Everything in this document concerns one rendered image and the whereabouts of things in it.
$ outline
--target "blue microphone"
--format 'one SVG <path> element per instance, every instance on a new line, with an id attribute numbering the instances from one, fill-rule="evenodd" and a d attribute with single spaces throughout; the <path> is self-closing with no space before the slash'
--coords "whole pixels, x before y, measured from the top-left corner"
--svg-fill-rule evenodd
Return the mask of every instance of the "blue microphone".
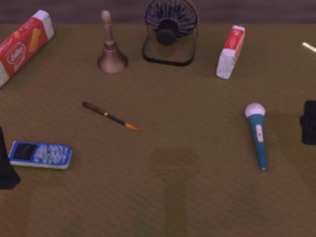
<path id="1" fill-rule="evenodd" d="M 245 116 L 250 123 L 257 159 L 261 170 L 267 169 L 266 146 L 263 137 L 263 120 L 266 110 L 259 103 L 249 104 L 245 109 Z"/>

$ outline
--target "microphone handle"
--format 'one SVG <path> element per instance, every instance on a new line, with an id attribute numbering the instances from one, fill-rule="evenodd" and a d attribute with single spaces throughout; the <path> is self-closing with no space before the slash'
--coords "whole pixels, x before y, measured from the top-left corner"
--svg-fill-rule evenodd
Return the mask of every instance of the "microphone handle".
<path id="1" fill-rule="evenodd" d="M 261 170 L 267 169 L 267 154 L 266 146 L 263 136 L 263 130 L 261 124 L 254 124 L 251 126 L 253 140 L 255 142 L 255 148 L 257 153 L 257 159 Z"/>

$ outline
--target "black fan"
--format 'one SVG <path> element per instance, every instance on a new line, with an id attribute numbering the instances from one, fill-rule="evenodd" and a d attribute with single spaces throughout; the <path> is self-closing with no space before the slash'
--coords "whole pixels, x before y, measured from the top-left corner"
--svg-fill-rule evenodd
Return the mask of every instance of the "black fan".
<path id="1" fill-rule="evenodd" d="M 144 18 L 162 45 L 190 35 L 198 24 L 195 7 L 188 0 L 151 0 Z"/>

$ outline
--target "red and white box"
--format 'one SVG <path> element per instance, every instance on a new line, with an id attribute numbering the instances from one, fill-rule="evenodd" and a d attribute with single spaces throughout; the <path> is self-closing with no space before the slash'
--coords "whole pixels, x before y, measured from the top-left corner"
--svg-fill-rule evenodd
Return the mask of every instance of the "red and white box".
<path id="1" fill-rule="evenodd" d="M 4 86 L 52 37 L 49 14 L 37 11 L 0 44 L 0 87 Z"/>
<path id="2" fill-rule="evenodd" d="M 233 26 L 231 28 L 217 64 L 216 75 L 219 78 L 229 79 L 231 77 L 243 45 L 244 37 L 244 27 Z"/>

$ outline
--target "brown table surface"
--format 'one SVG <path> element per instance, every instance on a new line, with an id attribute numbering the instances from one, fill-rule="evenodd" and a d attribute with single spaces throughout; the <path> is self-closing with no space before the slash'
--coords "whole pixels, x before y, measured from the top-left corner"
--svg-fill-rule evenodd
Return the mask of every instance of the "brown table surface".
<path id="1" fill-rule="evenodd" d="M 0 125 L 14 140 L 70 144 L 67 170 L 16 167 L 0 191 L 1 237 L 310 237 L 316 234 L 316 147 L 299 116 L 316 97 L 315 25 L 244 25 L 229 80 L 215 76 L 231 25 L 200 25 L 187 67 L 146 62 L 143 25 L 115 25 L 129 58 L 96 66 L 102 25 L 56 35 L 0 90 Z M 17 25 L 1 25 L 0 40 Z M 143 131 L 81 107 L 94 103 Z M 244 108 L 267 110 L 269 167 L 260 171 Z"/>

